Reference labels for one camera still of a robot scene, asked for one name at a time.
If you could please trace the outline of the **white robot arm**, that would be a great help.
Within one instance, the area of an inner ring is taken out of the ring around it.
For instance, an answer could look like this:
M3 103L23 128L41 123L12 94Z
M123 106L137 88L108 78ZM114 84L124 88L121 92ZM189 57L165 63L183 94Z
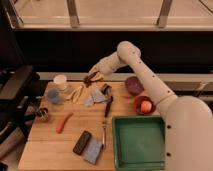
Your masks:
M165 171L213 171L213 112L194 96L178 97L142 60L129 41L89 71L100 77L130 66L165 121Z

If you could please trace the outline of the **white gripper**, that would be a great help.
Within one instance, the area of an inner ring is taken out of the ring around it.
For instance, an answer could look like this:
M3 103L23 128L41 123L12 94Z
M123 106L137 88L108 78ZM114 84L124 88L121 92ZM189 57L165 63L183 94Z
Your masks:
M104 78L103 75L111 75L119 68L125 67L126 63L122 61L116 52L102 58L96 66L93 66L88 72L89 75L94 74L92 81L100 81Z

